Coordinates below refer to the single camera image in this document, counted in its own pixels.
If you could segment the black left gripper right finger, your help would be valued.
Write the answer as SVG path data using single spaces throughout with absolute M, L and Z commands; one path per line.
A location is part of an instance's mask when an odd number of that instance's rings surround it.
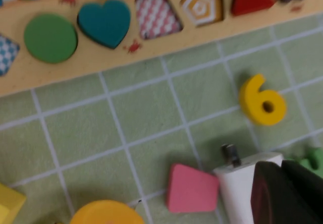
M 322 178 L 294 160 L 283 160 L 281 168 L 305 204 L 322 215 Z

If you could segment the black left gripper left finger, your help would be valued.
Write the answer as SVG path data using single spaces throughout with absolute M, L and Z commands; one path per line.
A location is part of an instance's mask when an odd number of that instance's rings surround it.
M 322 223 L 322 215 L 314 214 L 273 162 L 255 165 L 250 203 L 254 223 Z

